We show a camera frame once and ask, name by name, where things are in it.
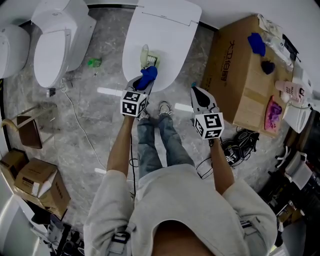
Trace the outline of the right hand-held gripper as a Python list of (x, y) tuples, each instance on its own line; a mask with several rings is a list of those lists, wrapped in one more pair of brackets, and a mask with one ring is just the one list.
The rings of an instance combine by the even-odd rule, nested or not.
[(203, 140), (220, 138), (224, 131), (223, 113), (215, 98), (206, 90), (193, 86), (190, 89), (193, 107), (192, 125)]

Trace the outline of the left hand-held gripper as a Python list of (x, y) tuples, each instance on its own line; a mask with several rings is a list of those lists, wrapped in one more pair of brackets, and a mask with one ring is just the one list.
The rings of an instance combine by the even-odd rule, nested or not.
[(120, 98), (120, 113), (125, 116), (139, 117), (142, 111), (149, 104), (149, 97), (154, 86), (155, 80), (149, 81), (145, 90), (138, 90), (142, 76), (131, 79), (122, 91)]

